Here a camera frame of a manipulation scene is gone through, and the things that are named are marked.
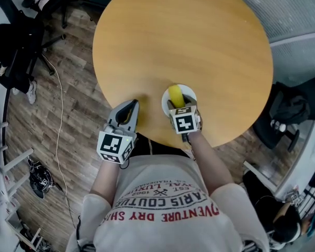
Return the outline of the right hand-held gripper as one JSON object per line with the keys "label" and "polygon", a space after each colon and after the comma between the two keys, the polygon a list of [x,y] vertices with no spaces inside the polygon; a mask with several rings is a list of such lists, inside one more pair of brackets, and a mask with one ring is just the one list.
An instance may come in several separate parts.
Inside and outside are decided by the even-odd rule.
{"label": "right hand-held gripper", "polygon": [[183,95],[185,107],[175,108],[171,100],[167,101],[169,109],[169,120],[176,134],[189,134],[202,129],[201,116],[197,109],[197,101]]}

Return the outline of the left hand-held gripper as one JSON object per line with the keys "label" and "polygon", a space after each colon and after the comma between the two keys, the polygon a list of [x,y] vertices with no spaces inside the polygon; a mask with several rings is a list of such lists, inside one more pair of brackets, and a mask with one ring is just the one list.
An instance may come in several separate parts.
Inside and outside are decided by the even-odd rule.
{"label": "left hand-held gripper", "polygon": [[[110,112],[108,124],[99,132],[97,154],[104,160],[124,164],[134,149],[137,139],[135,129],[138,122],[140,104],[128,100]],[[113,125],[123,125],[127,130]]]}

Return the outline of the yellow banana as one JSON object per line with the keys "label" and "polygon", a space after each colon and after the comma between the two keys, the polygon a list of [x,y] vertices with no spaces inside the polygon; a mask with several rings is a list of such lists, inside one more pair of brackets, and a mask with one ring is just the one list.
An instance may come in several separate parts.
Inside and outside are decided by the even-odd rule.
{"label": "yellow banana", "polygon": [[185,107],[185,101],[182,94],[182,90],[178,85],[172,85],[168,88],[168,93],[170,96],[169,102],[173,108],[183,108]]}

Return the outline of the white plate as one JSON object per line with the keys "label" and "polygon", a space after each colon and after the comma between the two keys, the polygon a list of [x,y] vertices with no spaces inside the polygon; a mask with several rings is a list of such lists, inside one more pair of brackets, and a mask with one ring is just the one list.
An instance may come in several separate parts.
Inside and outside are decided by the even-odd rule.
{"label": "white plate", "polygon": [[[182,91],[182,94],[185,96],[189,96],[193,98],[195,101],[197,100],[195,92],[187,85],[183,84],[177,84],[179,88]],[[169,116],[169,108],[167,106],[167,101],[170,100],[170,95],[169,95],[169,89],[166,89],[161,100],[161,106],[164,114],[168,117]]]}

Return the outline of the person's left forearm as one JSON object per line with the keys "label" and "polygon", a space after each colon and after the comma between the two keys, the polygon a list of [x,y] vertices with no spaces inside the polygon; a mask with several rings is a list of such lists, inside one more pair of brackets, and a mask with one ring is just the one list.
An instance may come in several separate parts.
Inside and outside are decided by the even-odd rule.
{"label": "person's left forearm", "polygon": [[112,206],[117,189],[119,170],[120,168],[116,163],[103,161],[91,187],[90,194],[101,196]]}

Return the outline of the person's right forearm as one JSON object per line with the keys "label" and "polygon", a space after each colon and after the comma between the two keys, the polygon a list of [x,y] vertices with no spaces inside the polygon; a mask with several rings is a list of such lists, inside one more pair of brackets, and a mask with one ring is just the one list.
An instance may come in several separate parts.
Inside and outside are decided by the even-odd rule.
{"label": "person's right forearm", "polygon": [[227,166],[216,155],[201,131],[189,133],[188,139],[209,195],[224,185],[234,183]]}

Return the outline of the person's black trousers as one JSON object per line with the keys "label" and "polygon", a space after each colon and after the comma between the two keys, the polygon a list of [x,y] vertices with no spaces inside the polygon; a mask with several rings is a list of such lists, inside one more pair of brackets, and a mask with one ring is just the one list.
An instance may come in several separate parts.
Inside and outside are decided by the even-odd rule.
{"label": "person's black trousers", "polygon": [[183,150],[162,145],[149,138],[137,133],[134,149],[130,157],[140,155],[179,155],[190,158]]}

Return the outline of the clear bottle white cap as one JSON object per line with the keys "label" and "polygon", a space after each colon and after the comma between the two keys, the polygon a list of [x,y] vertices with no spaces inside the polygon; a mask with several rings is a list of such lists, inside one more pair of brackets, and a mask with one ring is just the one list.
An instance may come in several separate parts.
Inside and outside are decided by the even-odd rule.
{"label": "clear bottle white cap", "polygon": [[279,121],[272,120],[270,126],[276,131],[284,133],[287,130],[287,126]]}

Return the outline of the black mesh office chair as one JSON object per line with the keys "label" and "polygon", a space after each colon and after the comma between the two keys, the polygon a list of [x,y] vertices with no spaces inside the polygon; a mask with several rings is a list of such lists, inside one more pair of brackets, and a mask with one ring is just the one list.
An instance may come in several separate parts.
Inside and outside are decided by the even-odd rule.
{"label": "black mesh office chair", "polygon": [[288,126],[307,120],[315,121],[315,78],[294,87],[276,82],[271,87],[262,113],[253,124],[253,130],[269,149],[275,148],[283,136],[288,137],[291,140],[290,152],[298,141],[300,131],[292,133]]}

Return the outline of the black backpack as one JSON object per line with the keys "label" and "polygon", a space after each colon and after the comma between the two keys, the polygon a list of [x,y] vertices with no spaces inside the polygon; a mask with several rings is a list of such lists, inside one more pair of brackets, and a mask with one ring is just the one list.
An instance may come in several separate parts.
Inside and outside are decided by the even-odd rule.
{"label": "black backpack", "polygon": [[300,124],[310,113],[309,102],[303,96],[285,97],[282,92],[277,94],[270,109],[271,118],[286,125]]}

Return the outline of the person's white printed shirt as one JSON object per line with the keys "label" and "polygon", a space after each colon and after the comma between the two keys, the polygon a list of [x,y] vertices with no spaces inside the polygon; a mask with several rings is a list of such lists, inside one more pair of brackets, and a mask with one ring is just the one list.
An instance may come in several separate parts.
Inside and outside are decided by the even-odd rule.
{"label": "person's white printed shirt", "polygon": [[195,162],[179,155],[130,158],[112,204],[88,194],[79,231],[66,252],[269,252],[245,190],[234,183],[209,193]]}

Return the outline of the white metal rack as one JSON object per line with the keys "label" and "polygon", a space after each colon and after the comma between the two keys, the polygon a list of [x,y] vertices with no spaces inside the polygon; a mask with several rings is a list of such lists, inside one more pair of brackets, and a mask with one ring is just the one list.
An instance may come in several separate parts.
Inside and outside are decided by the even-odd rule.
{"label": "white metal rack", "polygon": [[8,122],[0,123],[0,252],[13,252],[19,242],[24,243],[28,248],[36,252],[43,239],[39,236],[40,229],[37,229],[31,240],[28,240],[27,237],[20,233],[20,221],[12,221],[17,216],[17,211],[20,208],[20,203],[14,195],[28,181],[29,173],[27,172],[17,180],[14,179],[11,173],[14,167],[27,161],[27,158],[33,154],[34,149],[30,148],[6,163],[5,152],[8,146],[5,143],[4,136],[7,126]]}

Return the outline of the white desk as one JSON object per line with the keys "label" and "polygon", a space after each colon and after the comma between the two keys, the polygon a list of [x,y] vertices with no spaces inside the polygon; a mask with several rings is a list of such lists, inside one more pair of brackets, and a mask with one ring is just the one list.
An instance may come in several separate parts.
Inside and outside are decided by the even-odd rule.
{"label": "white desk", "polygon": [[311,125],[311,130],[306,137],[302,151],[278,185],[275,185],[247,161],[244,161],[244,166],[253,172],[263,185],[269,188],[274,196],[279,199],[284,199],[287,193],[294,189],[302,193],[315,172],[315,121]]}

